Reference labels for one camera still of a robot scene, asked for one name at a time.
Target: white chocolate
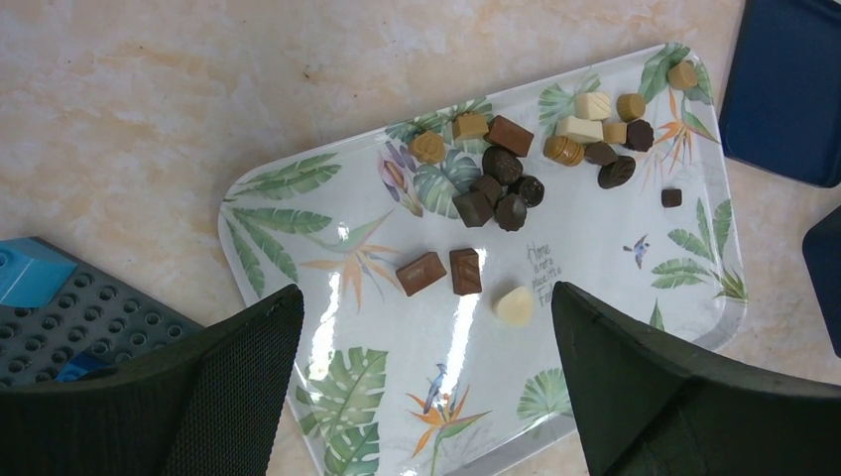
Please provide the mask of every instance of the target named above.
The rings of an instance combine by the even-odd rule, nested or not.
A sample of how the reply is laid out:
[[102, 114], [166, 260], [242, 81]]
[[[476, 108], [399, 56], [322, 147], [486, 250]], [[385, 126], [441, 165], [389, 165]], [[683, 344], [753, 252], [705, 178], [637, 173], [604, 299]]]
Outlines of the white chocolate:
[[566, 136], [579, 144], [593, 144], [604, 140], [602, 123], [569, 116], [557, 123], [555, 135]]
[[590, 121], [604, 121], [610, 117], [610, 96], [604, 92], [585, 92], [575, 96], [575, 115]]
[[535, 312], [535, 300], [526, 287], [519, 287], [502, 296], [494, 304], [494, 313], [504, 322], [515, 327], [523, 327], [532, 320]]

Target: white tray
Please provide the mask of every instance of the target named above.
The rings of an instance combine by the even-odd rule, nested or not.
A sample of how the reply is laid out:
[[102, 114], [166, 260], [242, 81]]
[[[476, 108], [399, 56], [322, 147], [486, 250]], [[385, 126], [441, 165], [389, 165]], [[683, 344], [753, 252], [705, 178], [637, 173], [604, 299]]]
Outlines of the white tray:
[[[670, 64], [696, 64], [700, 84], [667, 87]], [[638, 91], [656, 146], [632, 179], [611, 190], [598, 168], [541, 155], [572, 95]], [[733, 336], [747, 293], [709, 77], [687, 47], [668, 44], [423, 115], [259, 167], [237, 180], [219, 213], [225, 255], [251, 304], [289, 283], [306, 320], [290, 403], [325, 475], [488, 475], [574, 430], [552, 333], [551, 285], [570, 281], [634, 318], [715, 348]], [[466, 111], [534, 131], [526, 173], [546, 185], [526, 226], [467, 229], [451, 198], [479, 176], [481, 140], [448, 146], [440, 167], [405, 153], [423, 128], [452, 143]], [[664, 209], [665, 186], [683, 206]], [[648, 243], [638, 268], [624, 251]], [[435, 251], [473, 247], [485, 292], [458, 297], [447, 277], [406, 297], [394, 271]], [[491, 304], [514, 286], [540, 301], [532, 322], [510, 327]], [[422, 415], [430, 383], [441, 393]]]

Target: hummingbird print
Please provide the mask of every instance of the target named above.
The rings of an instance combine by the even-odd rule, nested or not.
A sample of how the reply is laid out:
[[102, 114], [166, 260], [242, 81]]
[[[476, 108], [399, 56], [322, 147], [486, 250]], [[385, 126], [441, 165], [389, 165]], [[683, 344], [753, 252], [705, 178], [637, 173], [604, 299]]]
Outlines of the hummingbird print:
[[634, 248], [631, 248], [630, 246], [622, 247], [623, 250], [634, 253], [634, 259], [637, 260], [637, 268], [639, 269], [643, 268], [643, 257], [646, 256], [646, 253], [648, 253], [649, 251], [649, 246], [651, 246], [648, 243], [646, 243], [646, 238], [648, 237], [648, 233], [643, 235], [643, 237], [640, 238], [640, 241], [638, 241], [637, 244], [634, 245]]
[[446, 365], [444, 364], [435, 364], [438, 367], [438, 376], [435, 377], [435, 380], [430, 382], [429, 385], [429, 392], [426, 394], [426, 401], [423, 402], [423, 414], [426, 415], [429, 413], [429, 409], [432, 408], [432, 401], [435, 400], [441, 393], [441, 384], [444, 381], [444, 376], [446, 376]]

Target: marble surface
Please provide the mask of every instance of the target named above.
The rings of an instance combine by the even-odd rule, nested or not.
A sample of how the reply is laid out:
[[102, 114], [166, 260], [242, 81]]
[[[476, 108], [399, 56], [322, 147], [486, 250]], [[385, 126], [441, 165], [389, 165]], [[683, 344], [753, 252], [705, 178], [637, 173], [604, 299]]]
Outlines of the marble surface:
[[[242, 307], [222, 195], [267, 162], [666, 41], [723, 97], [741, 0], [0, 0], [0, 239], [40, 235], [203, 324]], [[841, 203], [728, 162], [751, 294], [722, 353], [841, 384], [800, 253]], [[577, 436], [507, 476], [586, 474]], [[269, 474], [315, 474], [285, 413]]]

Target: bird of paradise flower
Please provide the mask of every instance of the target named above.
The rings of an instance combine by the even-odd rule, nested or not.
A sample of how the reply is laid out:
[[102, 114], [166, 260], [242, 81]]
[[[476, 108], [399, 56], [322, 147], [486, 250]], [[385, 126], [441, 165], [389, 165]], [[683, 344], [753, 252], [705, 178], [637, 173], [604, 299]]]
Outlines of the bird of paradise flower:
[[[464, 396], [461, 398], [461, 401], [458, 401], [458, 397], [455, 395], [456, 392], [453, 392], [453, 395], [444, 394], [439, 399], [438, 403], [429, 409], [429, 412], [425, 415], [423, 413], [415, 413], [410, 412], [413, 416], [415, 416], [420, 421], [426, 423], [429, 428], [423, 433], [418, 441], [418, 445], [415, 447], [415, 453], [412, 455], [412, 458], [418, 456], [421, 451], [426, 447], [426, 444], [429, 443], [429, 439], [432, 437], [434, 433], [437, 432], [437, 436], [435, 437], [435, 443], [432, 445], [432, 469], [429, 473], [429, 476], [435, 476], [435, 465], [438, 459], [438, 449], [441, 447], [441, 444], [444, 440], [455, 436], [456, 434], [464, 431], [470, 425], [478, 421], [481, 417], [489, 414], [490, 412], [485, 412], [483, 414], [477, 414], [473, 416], [461, 416], [461, 410], [464, 408], [464, 403], [467, 402], [467, 395], [470, 393], [470, 387], [467, 387], [467, 390], [464, 391]], [[406, 394], [412, 400], [415, 401], [416, 404], [420, 407], [420, 410], [423, 411], [424, 401], [412, 394]]]
[[377, 169], [383, 184], [394, 201], [407, 208], [414, 216], [423, 217], [423, 205], [418, 200], [413, 177], [418, 171], [415, 159], [409, 154], [406, 146], [398, 150], [391, 142], [386, 144], [388, 154], [380, 151]]
[[[686, 110], [685, 96], [683, 96], [683, 100], [680, 103], [679, 117], [677, 114], [677, 101], [674, 99], [674, 92], [671, 89], [668, 91], [668, 107], [671, 110], [671, 116], [674, 120], [658, 127], [659, 131], [665, 132], [663, 132], [662, 135], [655, 140], [654, 146], [651, 148], [649, 153], [646, 154], [646, 159], [650, 158], [651, 154], [654, 154], [654, 159], [652, 161], [646, 162], [647, 166], [651, 166], [646, 167], [646, 179], [643, 181], [643, 189], [646, 188], [646, 185], [649, 182], [652, 170], [654, 170], [655, 172], [660, 172], [662, 179], [662, 175], [665, 169], [665, 162], [669, 158], [671, 158], [671, 165], [668, 166], [669, 174], [671, 174], [674, 171], [674, 167], [678, 163], [692, 164], [693, 136], [698, 136], [707, 139], [716, 144], [719, 143], [718, 140], [716, 140], [715, 137], [713, 137], [713, 135], [710, 134], [709, 130], [703, 125], [701, 120], [698, 119], [696, 115]], [[658, 152], [658, 147], [660, 144], [667, 144], [667, 141], [671, 141], [670, 145], [668, 146], [668, 150], [664, 154], [661, 154], [660, 152]]]
[[348, 231], [342, 237], [342, 239], [340, 239], [339, 242], [335, 244], [325, 243], [324, 241], [321, 241], [320, 239], [312, 235], [303, 235], [319, 247], [323, 248], [324, 250], [343, 255], [344, 259], [340, 261], [309, 261], [306, 263], [302, 263], [301, 266], [324, 271], [332, 271], [341, 268], [342, 295], [344, 296], [344, 292], [347, 290], [348, 285], [351, 288], [353, 288], [354, 294], [356, 295], [357, 312], [359, 312], [362, 309], [363, 274], [371, 278], [371, 280], [374, 283], [374, 286], [377, 287], [377, 291], [380, 292], [380, 297], [384, 298], [383, 290], [380, 288], [380, 285], [374, 278], [373, 273], [376, 273], [381, 277], [385, 278], [386, 281], [391, 283], [395, 288], [399, 289], [400, 286], [395, 277], [393, 276], [393, 273], [389, 273], [386, 270], [384, 270], [379, 264], [377, 264], [377, 262], [385, 262], [394, 266], [394, 263], [383, 258], [380, 254], [400, 254], [401, 252], [385, 246], [368, 244], [367, 242], [368, 239], [371, 238], [371, 235], [373, 235], [374, 232], [377, 231], [377, 228], [379, 228], [380, 225], [382, 225], [383, 222], [386, 221], [386, 218], [388, 218], [391, 214], [392, 212], [390, 211], [382, 217], [370, 223], [366, 223], [358, 228], [354, 228], [353, 230]]

